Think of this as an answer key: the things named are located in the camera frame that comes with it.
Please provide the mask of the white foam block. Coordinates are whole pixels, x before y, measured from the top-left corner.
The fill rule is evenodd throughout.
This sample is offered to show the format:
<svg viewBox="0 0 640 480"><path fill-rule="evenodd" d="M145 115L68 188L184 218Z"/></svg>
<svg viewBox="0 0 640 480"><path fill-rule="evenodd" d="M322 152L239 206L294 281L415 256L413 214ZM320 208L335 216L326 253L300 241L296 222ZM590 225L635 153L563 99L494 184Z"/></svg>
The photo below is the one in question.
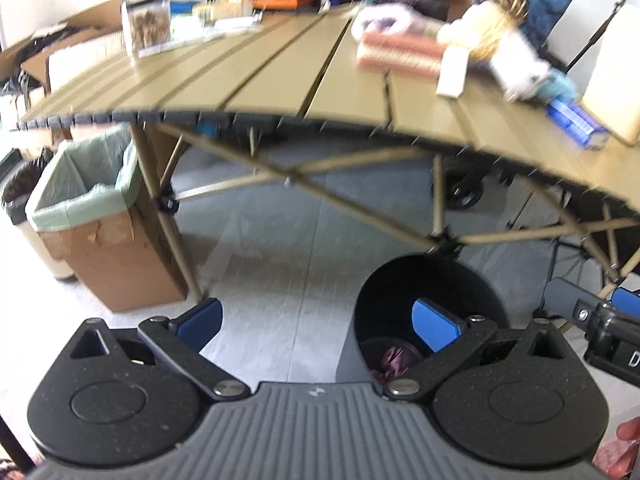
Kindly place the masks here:
<svg viewBox="0 0 640 480"><path fill-rule="evenodd" d="M449 99L462 95L469 64L468 49L448 46L442 54L436 94Z"/></svg>

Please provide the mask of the black cart wheel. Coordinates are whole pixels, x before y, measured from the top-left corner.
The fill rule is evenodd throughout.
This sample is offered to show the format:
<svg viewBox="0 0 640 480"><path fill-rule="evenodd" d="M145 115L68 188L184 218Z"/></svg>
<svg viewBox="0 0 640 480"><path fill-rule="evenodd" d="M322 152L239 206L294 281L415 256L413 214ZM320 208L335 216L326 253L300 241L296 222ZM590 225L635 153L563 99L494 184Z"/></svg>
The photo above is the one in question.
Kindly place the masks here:
<svg viewBox="0 0 640 480"><path fill-rule="evenodd" d="M483 177L472 170L445 171L445 205L449 210L468 210L484 195Z"/></svg>

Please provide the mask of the tan folding slatted table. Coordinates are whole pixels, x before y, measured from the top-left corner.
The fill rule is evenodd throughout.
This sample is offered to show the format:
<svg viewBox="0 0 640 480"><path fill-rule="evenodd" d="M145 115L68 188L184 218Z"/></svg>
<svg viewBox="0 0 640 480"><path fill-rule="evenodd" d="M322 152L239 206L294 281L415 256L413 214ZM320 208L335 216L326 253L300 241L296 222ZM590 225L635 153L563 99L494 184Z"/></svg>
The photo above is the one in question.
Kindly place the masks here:
<svg viewBox="0 0 640 480"><path fill-rule="evenodd" d="M279 181L427 252L576 235L611 285L631 274L639 259L620 256L616 235L639 223L636 148L611 140L600 151L584 151L542 110L506 101L484 78L469 76L462 95L447 99L437 94L433 81L363 70L349 33L354 16L349 8L271 14L249 34L141 60L118 54L44 98L18 120L17 128L130 125L146 188L160 205L160 222L184 276L191 269L163 196L171 175L153 164L154 133L246 168L244 176L210 184L212 194ZM266 129L334 129L384 136L390 145L282 167L255 151L198 133L198 125L206 122L240 128L250 136ZM537 229L448 236L444 170L436 166L432 229L423 234L312 180L314 174L424 155L435 160L457 155L478 169L513 174L559 220Z"/></svg>

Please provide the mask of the printed paper sheet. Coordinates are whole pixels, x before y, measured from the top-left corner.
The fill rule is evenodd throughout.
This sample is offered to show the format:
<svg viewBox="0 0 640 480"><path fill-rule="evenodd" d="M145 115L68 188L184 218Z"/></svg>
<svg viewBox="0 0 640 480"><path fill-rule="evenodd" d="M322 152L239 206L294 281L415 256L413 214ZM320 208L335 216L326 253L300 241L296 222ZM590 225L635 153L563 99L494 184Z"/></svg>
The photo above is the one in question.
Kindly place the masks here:
<svg viewBox="0 0 640 480"><path fill-rule="evenodd" d="M262 12L242 18L223 18L214 24L203 25L198 18L175 18L177 28L171 29L169 38L156 46L144 47L134 54L137 58L146 58L154 54L176 50L187 46L205 44L214 39L256 32L262 27Z"/></svg>

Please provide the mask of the blue fabric bag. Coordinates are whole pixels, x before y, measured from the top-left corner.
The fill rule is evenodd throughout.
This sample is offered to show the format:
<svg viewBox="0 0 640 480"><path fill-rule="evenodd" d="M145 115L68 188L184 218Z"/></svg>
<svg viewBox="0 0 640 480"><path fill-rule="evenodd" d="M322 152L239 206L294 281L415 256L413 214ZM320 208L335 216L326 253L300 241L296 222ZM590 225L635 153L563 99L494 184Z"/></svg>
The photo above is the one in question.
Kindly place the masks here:
<svg viewBox="0 0 640 480"><path fill-rule="evenodd" d="M573 0L527 0L527 16L520 29L535 49L547 41L552 29Z"/></svg>

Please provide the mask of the clear jar with snacks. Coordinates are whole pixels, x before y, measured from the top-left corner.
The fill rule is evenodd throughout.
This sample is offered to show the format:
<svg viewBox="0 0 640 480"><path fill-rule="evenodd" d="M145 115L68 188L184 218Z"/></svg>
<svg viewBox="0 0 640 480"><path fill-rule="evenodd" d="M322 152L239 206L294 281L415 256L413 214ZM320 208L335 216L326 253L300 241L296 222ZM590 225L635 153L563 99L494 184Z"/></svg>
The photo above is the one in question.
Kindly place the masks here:
<svg viewBox="0 0 640 480"><path fill-rule="evenodd" d="M120 8L128 55L167 44L171 38L169 0L125 0Z"/></svg>

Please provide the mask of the pink scrubbing sponge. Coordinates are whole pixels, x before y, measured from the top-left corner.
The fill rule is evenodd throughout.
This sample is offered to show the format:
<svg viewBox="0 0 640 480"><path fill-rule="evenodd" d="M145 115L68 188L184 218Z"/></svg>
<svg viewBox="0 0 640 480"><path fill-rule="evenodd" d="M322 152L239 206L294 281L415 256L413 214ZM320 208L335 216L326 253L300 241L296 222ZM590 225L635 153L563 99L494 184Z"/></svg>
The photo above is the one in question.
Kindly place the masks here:
<svg viewBox="0 0 640 480"><path fill-rule="evenodd" d="M445 50L444 44L425 36L366 32L357 48L356 62L360 67L436 78Z"/></svg>

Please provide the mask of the white and yellow plush alpaca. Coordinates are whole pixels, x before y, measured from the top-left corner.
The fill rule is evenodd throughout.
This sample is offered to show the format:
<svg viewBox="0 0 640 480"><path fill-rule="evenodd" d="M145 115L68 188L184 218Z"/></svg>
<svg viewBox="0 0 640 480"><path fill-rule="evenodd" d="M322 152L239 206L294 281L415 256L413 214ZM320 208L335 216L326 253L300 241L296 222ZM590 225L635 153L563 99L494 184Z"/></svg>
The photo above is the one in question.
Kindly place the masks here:
<svg viewBox="0 0 640 480"><path fill-rule="evenodd" d="M442 25L437 41L469 52L469 60L486 63L508 101L533 99L548 79L542 60L518 24L498 4L472 4L461 18Z"/></svg>

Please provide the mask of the cardboard box with green liner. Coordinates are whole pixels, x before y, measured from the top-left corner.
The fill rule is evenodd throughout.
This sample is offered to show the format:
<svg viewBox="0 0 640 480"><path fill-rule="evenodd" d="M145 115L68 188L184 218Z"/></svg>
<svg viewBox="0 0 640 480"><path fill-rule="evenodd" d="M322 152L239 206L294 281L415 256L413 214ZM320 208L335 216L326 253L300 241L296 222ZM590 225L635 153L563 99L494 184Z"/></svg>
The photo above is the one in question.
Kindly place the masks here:
<svg viewBox="0 0 640 480"><path fill-rule="evenodd" d="M25 211L51 257L65 262L111 311L188 296L144 185L128 125L63 142Z"/></svg>

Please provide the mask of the black round trash bin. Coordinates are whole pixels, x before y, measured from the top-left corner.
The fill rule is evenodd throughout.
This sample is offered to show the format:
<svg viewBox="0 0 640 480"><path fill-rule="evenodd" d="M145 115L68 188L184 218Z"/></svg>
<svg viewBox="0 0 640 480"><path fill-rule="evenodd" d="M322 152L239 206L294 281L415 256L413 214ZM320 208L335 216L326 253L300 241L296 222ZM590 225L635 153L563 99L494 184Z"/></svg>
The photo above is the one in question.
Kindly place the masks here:
<svg viewBox="0 0 640 480"><path fill-rule="evenodd" d="M390 260L360 289L335 380L385 385L454 342L473 315L509 326L502 300L480 274L434 255Z"/></svg>

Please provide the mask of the purple fuzzy sock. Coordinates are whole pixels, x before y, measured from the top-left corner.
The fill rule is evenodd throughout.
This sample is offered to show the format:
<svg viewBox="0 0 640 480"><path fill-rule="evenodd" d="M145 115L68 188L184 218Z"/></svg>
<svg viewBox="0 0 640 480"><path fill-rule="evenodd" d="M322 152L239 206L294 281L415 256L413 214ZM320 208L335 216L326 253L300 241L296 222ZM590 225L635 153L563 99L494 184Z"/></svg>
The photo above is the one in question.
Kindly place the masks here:
<svg viewBox="0 0 640 480"><path fill-rule="evenodd" d="M403 34L414 24L413 10L401 3L369 4L352 22L352 38L359 42L366 32Z"/></svg>

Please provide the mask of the cream thermos jug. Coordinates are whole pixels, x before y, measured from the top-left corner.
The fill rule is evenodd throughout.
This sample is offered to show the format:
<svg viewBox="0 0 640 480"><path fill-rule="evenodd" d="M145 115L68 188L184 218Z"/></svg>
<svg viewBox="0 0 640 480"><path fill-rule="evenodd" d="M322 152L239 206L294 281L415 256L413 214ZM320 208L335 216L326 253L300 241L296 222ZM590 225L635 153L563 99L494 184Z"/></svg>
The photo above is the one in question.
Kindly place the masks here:
<svg viewBox="0 0 640 480"><path fill-rule="evenodd" d="M639 142L639 67L620 58L599 58L582 104L620 142Z"/></svg>

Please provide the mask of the light blue plush toy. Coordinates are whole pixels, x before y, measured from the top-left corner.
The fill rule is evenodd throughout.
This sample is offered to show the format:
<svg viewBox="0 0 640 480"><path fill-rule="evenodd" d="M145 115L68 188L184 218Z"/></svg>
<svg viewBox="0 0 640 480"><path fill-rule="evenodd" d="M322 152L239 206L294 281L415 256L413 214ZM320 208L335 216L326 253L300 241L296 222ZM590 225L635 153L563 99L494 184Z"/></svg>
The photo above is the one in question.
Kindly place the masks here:
<svg viewBox="0 0 640 480"><path fill-rule="evenodd" d="M538 84L535 96L539 101L545 103L555 99L575 101L579 92L576 84L567 74L556 68L550 68L546 78Z"/></svg>

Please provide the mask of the blue tissue pack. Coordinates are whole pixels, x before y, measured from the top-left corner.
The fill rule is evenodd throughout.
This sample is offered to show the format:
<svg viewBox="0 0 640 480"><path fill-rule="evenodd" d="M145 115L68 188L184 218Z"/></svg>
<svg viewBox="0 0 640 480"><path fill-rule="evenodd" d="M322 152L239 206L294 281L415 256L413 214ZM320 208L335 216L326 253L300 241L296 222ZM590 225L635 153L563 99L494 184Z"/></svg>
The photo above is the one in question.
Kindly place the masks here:
<svg viewBox="0 0 640 480"><path fill-rule="evenodd" d="M547 116L586 150L604 148L610 132L575 101L553 99L546 104Z"/></svg>

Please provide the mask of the dark mesh waste basket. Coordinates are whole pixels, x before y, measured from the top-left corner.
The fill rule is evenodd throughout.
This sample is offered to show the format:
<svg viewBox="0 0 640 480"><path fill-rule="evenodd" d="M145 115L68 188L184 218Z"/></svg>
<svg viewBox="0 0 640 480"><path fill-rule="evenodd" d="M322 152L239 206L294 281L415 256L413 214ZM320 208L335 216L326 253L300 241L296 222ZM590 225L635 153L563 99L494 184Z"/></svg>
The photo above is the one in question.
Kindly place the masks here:
<svg viewBox="0 0 640 480"><path fill-rule="evenodd" d="M47 165L41 159L30 160L15 171L15 174L3 185L1 206L13 226L13 231L20 234L20 240L27 252L35 256L47 270L51 278L59 282L73 281L75 274L64 260L55 260L38 233L30 225L26 205L36 187L43 169Z"/></svg>

